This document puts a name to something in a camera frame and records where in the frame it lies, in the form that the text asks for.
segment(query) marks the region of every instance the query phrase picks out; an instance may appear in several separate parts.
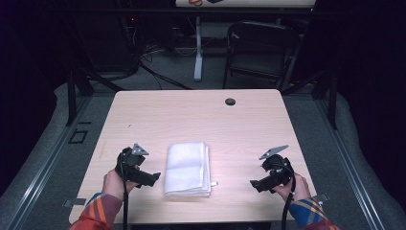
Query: circular hole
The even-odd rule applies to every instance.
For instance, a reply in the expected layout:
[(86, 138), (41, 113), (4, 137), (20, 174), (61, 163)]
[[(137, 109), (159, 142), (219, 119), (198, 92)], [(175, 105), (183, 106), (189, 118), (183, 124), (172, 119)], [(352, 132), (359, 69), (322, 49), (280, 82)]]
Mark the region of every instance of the circular hole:
[(231, 98), (226, 99), (226, 104), (229, 106), (232, 106), (232, 105), (236, 104), (236, 100), (231, 99)]

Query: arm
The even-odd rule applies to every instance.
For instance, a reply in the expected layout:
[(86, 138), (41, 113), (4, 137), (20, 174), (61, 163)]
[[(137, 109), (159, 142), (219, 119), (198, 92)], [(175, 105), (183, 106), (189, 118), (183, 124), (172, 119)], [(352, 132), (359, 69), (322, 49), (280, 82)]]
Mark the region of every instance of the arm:
[[(297, 173), (295, 173), (295, 178), (296, 189), (295, 195), (293, 195), (294, 201), (290, 204), (289, 212), (296, 220), (299, 228), (304, 230), (340, 229), (327, 219), (322, 206), (311, 197), (305, 178)], [(291, 187), (292, 180), (285, 186), (277, 186), (273, 188), (273, 190), (286, 201)]]
[[(126, 182), (130, 192), (137, 184)], [(123, 205), (124, 186), (120, 176), (113, 170), (104, 176), (101, 193), (95, 194), (69, 229), (111, 229), (116, 215)]]

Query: gray carpet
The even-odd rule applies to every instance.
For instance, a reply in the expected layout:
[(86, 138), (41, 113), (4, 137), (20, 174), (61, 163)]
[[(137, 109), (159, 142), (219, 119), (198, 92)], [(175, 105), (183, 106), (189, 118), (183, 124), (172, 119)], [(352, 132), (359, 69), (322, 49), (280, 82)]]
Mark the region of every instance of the gray carpet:
[[(190, 88), (218, 89), (221, 87), (224, 66), (222, 52), (221, 49), (207, 48), (205, 50), (201, 82), (195, 82), (192, 79), (194, 55), (178, 56), (168, 52), (157, 52), (152, 54), (152, 59), (147, 57), (152, 62), (146, 60), (143, 62), (155, 72), (180, 81)], [(179, 89), (161, 80), (158, 83), (151, 74), (143, 69), (130, 78), (114, 82), (130, 90)], [(53, 120), (44, 131), (20, 174), (0, 199), (2, 216), (0, 229), (6, 229), (15, 219), (14, 215), (20, 209), (20, 200), (30, 188), (31, 181), (46, 163), (48, 157), (56, 150), (60, 152), (60, 157), (56, 159), (52, 174), (47, 178), (45, 186), (38, 192), (38, 197), (34, 198), (34, 205), (25, 212), (26, 216), (21, 217), (20, 224), (16, 228), (66, 229), (69, 226), (68, 217), (71, 210), (62, 207), (62, 203), (65, 199), (76, 197), (114, 96), (113, 92), (105, 86), (97, 82), (92, 83), (97, 93), (89, 99), (79, 97), (79, 107), (82, 109), (71, 128), (64, 126), (67, 121), (66, 85), (56, 91), (58, 106)], [(244, 76), (230, 79), (229, 85), (230, 88), (273, 87), (266, 80), (247, 80)], [(359, 197), (344, 171), (340, 160), (340, 150), (326, 123), (324, 111), (320, 109), (320, 104), (323, 105), (323, 102), (311, 100), (307, 89), (300, 94), (284, 97), (284, 101), (316, 190), (319, 193), (327, 193), (331, 198), (324, 205), (327, 216), (342, 229), (370, 229)], [(357, 145), (356, 129), (348, 106), (342, 97), (338, 99), (337, 126), (338, 130), (335, 132), (344, 141), (353, 164), (371, 196), (371, 202), (375, 204), (374, 207), (384, 228), (404, 228), (406, 226), (405, 214), (382, 189), (379, 180), (362, 156)], [(83, 133), (86, 133), (84, 140), (82, 139)], [(293, 221), (289, 221), (288, 227), (297, 229)], [(115, 229), (121, 229), (121, 226), (117, 225)], [(280, 229), (280, 222), (273, 222), (272, 229)]]

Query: wooden table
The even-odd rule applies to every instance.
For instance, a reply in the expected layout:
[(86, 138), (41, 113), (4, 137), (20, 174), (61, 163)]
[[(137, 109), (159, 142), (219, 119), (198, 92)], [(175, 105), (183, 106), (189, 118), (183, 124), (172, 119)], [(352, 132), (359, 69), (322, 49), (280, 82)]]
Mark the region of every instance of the wooden table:
[[(235, 105), (227, 105), (232, 98)], [(210, 148), (211, 178), (218, 185), (210, 197), (164, 195), (168, 147), (205, 142)], [(122, 149), (138, 143), (149, 152), (141, 170), (162, 173), (154, 187), (129, 195), (129, 223), (270, 221), (282, 217), (279, 195), (258, 193), (250, 180), (268, 175), (259, 157), (280, 152), (303, 175), (316, 195), (301, 148), (277, 90), (175, 90), (117, 93), (106, 118), (78, 198), (102, 189), (103, 176), (116, 165)], [(75, 206), (70, 221), (79, 218)], [(116, 222), (123, 221), (123, 210)]]
[[(243, 8), (312, 8), (315, 0), (223, 0), (211, 3), (202, 1), (199, 7), (243, 7)], [(176, 7), (196, 7), (189, 3), (189, 0), (176, 0)]]

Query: hand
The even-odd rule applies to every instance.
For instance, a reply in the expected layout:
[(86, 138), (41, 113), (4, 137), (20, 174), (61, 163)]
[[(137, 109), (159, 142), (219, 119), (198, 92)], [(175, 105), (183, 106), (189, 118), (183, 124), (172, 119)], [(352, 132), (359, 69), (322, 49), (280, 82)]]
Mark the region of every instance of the hand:
[[(135, 186), (138, 184), (132, 181), (126, 182), (126, 188), (128, 192), (131, 192)], [(119, 200), (124, 200), (124, 186), (122, 178), (116, 173), (116, 171), (112, 170), (108, 172), (104, 176), (104, 181), (102, 185), (103, 193), (115, 196)]]
[[(305, 181), (305, 178), (297, 173), (295, 173), (295, 178), (296, 178), (296, 189), (295, 195), (293, 195), (293, 199), (300, 200), (311, 197), (310, 191), (308, 190), (308, 184)], [(290, 179), (289, 183), (287, 183), (285, 186), (276, 186), (272, 189), (275, 192), (277, 192), (277, 194), (279, 194), (285, 202), (290, 194), (290, 189), (292, 188), (292, 180), (293, 179)]]

